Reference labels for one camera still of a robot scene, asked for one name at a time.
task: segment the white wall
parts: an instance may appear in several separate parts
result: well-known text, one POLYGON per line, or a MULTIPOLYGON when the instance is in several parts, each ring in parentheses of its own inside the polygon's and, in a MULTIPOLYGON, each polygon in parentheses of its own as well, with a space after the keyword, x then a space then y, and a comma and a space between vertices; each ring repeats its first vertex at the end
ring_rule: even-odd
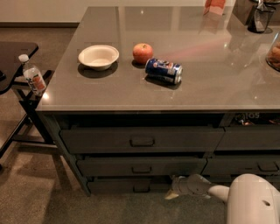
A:
MULTIPOLYGON (((80 22, 88 6, 201 6, 205 0, 0 0, 1 22, 80 22)), ((235 0, 227 0, 233 5, 235 0)))

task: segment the bowl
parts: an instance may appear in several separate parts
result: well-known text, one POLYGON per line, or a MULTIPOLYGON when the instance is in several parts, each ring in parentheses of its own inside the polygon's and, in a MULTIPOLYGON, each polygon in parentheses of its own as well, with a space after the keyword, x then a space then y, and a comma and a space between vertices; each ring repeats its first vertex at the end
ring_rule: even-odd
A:
POLYGON ((111 45, 92 45, 79 54, 79 62, 96 71, 104 71, 119 58, 119 52, 111 45))

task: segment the drawer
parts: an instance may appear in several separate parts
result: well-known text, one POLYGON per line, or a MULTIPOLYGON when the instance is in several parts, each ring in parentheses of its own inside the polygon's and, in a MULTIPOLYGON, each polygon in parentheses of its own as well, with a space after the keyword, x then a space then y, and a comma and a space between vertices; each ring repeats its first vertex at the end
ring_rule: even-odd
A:
POLYGON ((95 193, 167 193, 170 189, 169 177, 150 178, 95 178, 87 187, 95 193))
POLYGON ((204 158, 196 157, 90 157, 78 160, 85 177, 190 175, 201 173, 204 158))
POLYGON ((70 153, 212 151, 224 133, 210 127, 126 127, 62 130, 70 153))
POLYGON ((280 157, 220 157, 209 158, 203 175, 279 175, 280 157))
POLYGON ((217 151, 280 150, 280 127, 253 125, 225 128, 217 151))

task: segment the can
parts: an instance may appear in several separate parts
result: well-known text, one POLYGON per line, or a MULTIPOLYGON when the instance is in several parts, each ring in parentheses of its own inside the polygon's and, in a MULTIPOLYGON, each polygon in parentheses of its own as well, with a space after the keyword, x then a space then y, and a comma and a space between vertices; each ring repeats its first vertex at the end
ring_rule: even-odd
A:
POLYGON ((162 59, 148 59, 145 72, 148 77, 160 81, 178 84, 182 80, 183 67, 179 64, 162 59))

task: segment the bottle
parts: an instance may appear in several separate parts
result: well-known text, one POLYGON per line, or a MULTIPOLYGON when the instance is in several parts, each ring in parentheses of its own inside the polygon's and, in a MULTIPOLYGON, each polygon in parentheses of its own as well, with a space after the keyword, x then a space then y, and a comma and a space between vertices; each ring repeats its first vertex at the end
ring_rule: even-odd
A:
POLYGON ((18 59, 23 65, 24 77, 27 80, 32 92, 37 96, 41 96, 46 89, 46 83, 40 70, 36 66, 29 63, 28 55, 21 54, 19 55, 18 59))

